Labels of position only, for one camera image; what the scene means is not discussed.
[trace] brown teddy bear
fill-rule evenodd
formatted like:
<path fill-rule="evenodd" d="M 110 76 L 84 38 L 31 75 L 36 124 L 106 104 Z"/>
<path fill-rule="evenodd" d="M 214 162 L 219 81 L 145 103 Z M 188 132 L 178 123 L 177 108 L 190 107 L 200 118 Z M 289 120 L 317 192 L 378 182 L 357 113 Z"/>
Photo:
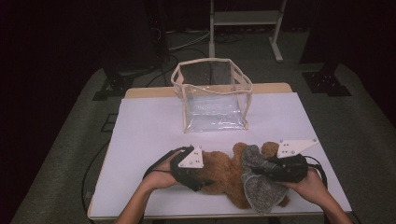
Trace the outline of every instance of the brown teddy bear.
<path fill-rule="evenodd" d="M 203 151 L 204 168 L 199 169 L 197 177 L 208 180 L 209 184 L 202 187 L 201 191 L 209 194 L 226 194 L 238 208 L 249 209 L 244 184 L 241 179 L 243 173 L 242 153 L 248 145 L 237 143 L 233 146 L 233 157 L 220 151 Z M 261 153 L 264 158 L 276 156 L 279 144 L 267 142 L 262 145 Z M 286 206 L 289 198 L 285 197 L 280 206 Z"/>

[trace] table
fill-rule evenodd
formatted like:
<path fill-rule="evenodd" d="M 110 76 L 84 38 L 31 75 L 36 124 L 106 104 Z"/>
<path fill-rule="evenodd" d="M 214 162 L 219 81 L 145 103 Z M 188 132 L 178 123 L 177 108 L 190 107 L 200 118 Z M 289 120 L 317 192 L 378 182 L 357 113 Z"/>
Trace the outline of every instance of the table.
<path fill-rule="evenodd" d="M 237 136 L 238 141 L 261 145 L 270 140 L 317 138 L 297 93 L 286 83 L 253 84 L 253 101 L 247 114 L 249 130 L 183 133 L 181 113 L 181 101 L 173 88 L 126 92 L 92 197 L 89 218 L 117 217 L 146 169 L 171 149 L 199 144 L 204 150 L 221 150 L 232 156 L 232 146 L 236 142 L 224 139 Z M 321 145 L 303 154 L 321 162 L 329 180 L 329 191 L 343 209 L 350 212 L 347 197 Z M 289 192 L 289 197 L 288 206 L 275 207 L 267 216 L 322 214 L 318 206 L 308 203 L 294 191 Z M 154 191 L 145 215 L 148 219 L 258 216 L 251 209 L 236 208 L 225 195 L 205 195 L 184 186 Z"/>
<path fill-rule="evenodd" d="M 287 0 L 282 0 L 279 10 L 266 11 L 215 11 L 214 0 L 210 0 L 210 38 L 209 38 L 209 58 L 215 58 L 215 26 L 217 25 L 263 25 L 274 24 L 275 30 L 269 37 L 271 48 L 278 63 L 283 62 L 277 37 L 280 25 L 283 20 Z"/>

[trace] clear plastic box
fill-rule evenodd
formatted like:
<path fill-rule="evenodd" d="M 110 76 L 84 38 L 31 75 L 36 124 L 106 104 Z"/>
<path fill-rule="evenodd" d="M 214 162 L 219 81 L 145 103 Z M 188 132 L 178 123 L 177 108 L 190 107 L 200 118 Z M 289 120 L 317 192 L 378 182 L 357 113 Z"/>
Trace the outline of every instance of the clear plastic box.
<path fill-rule="evenodd" d="M 184 133 L 248 128 L 252 83 L 230 59 L 179 63 L 171 80 L 183 102 Z"/>

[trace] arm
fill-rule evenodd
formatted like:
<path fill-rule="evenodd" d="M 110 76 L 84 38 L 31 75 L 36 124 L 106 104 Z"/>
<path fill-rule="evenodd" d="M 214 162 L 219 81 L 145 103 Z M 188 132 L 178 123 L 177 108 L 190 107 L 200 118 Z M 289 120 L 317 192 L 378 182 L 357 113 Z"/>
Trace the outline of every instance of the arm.
<path fill-rule="evenodd" d="M 161 163 L 156 167 L 156 170 L 169 171 L 169 161 L 172 160 L 172 158 L 173 157 L 170 157 Z M 132 195 L 119 217 L 114 221 L 114 224 L 137 224 L 146 210 L 151 193 L 155 189 L 166 189 L 175 184 L 177 184 L 177 182 L 172 175 L 165 172 L 151 172 L 137 187 L 134 195 Z"/>
<path fill-rule="evenodd" d="M 279 184 L 295 190 L 307 201 L 320 206 L 332 224 L 352 223 L 350 218 L 341 208 L 340 204 L 323 185 L 320 176 L 315 169 L 309 168 L 307 177 L 300 183 Z"/>

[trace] dark background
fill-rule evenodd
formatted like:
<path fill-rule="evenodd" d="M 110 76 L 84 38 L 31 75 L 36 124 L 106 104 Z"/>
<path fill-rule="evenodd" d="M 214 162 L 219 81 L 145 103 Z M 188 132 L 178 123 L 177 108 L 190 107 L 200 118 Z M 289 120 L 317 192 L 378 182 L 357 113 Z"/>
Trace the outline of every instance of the dark background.
<path fill-rule="evenodd" d="M 0 2 L 2 223 L 14 216 L 104 52 L 114 49 L 137 67 L 161 61 L 149 33 L 156 14 L 142 7 L 143 1 L 125 0 Z M 278 1 L 216 0 L 216 7 L 272 9 Z M 395 9 L 392 1 L 289 0 L 282 24 L 288 31 L 311 28 L 301 62 L 336 58 L 350 67 L 393 124 Z M 209 1 L 164 1 L 164 29 L 208 29 L 208 11 Z M 128 36 L 134 44 L 124 44 Z"/>

